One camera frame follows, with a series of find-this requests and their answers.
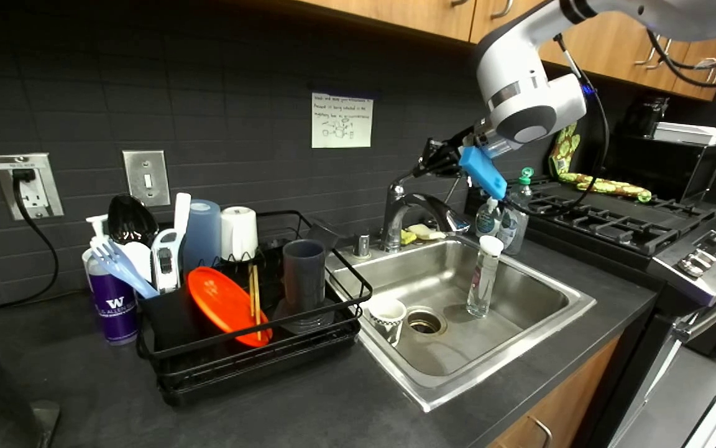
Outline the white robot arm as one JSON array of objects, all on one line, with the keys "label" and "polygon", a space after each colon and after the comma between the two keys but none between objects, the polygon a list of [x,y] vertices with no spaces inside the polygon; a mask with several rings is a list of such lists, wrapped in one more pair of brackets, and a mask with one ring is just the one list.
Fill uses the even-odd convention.
[{"label": "white robot arm", "polygon": [[638,20],[674,73],[690,65],[677,61],[663,39],[716,39],[716,0],[542,0],[477,42],[475,80],[487,116],[425,148],[414,173],[455,177],[471,147],[490,147],[492,158],[583,118],[593,86],[566,36],[600,14]]}]

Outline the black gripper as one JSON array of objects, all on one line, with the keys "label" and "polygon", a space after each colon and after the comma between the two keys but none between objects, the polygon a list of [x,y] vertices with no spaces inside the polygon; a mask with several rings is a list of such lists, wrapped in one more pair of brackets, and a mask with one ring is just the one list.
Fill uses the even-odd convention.
[{"label": "black gripper", "polygon": [[461,167],[457,167],[461,147],[471,137],[472,137],[471,127],[466,127],[457,134],[445,137],[445,139],[428,137],[419,161],[411,169],[411,173],[414,177],[425,177],[425,173],[457,177],[461,173]]}]

